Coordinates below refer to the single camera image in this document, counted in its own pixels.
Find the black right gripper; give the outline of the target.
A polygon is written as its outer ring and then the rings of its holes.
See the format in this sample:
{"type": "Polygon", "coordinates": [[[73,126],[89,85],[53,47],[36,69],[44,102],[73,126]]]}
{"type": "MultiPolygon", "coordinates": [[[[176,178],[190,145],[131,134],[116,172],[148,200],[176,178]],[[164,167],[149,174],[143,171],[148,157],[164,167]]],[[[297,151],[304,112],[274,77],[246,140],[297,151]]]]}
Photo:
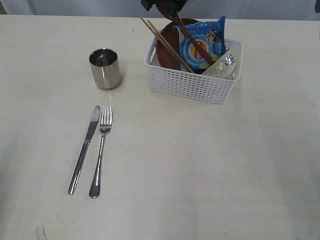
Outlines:
{"type": "Polygon", "coordinates": [[[158,10],[166,10],[171,13],[180,12],[186,5],[188,0],[141,0],[141,5],[149,11],[153,5],[156,5],[158,10]]]}

